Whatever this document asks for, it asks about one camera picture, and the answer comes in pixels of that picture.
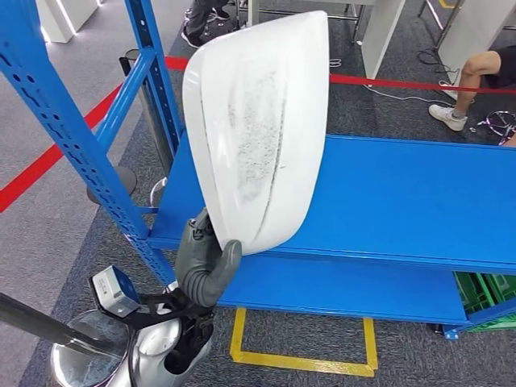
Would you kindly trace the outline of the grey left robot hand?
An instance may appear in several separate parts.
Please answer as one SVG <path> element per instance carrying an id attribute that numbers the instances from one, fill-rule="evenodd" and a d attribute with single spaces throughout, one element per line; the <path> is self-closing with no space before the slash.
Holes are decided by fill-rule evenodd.
<path id="1" fill-rule="evenodd" d="M 215 306 L 238 269 L 241 243 L 236 239 L 221 248 L 207 208 L 185 225 L 174 272 L 178 287 L 195 304 Z"/>

